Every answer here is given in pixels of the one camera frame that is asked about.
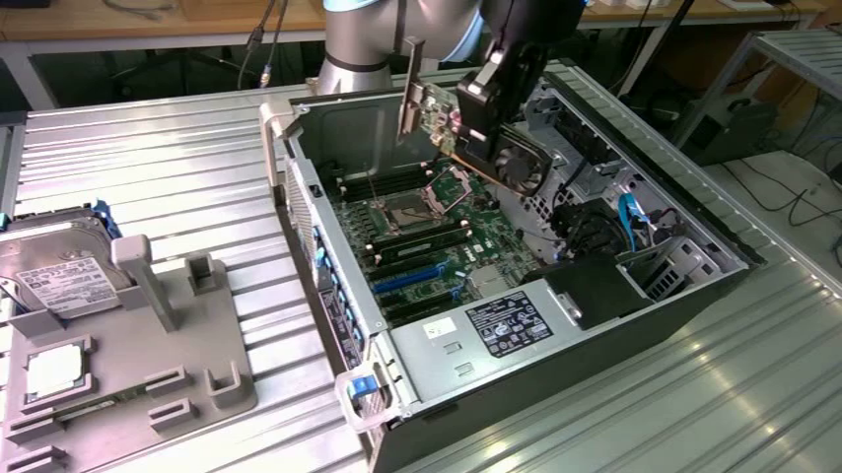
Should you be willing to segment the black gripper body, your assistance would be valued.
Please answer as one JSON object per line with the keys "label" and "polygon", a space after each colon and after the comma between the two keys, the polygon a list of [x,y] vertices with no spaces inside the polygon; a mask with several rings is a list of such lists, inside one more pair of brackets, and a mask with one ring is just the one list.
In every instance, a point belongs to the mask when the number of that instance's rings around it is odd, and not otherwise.
{"label": "black gripper body", "polygon": [[483,109],[495,129],[515,115],[536,84],[551,49],[575,32],[584,3],[575,0],[484,1],[492,33],[482,81]]}

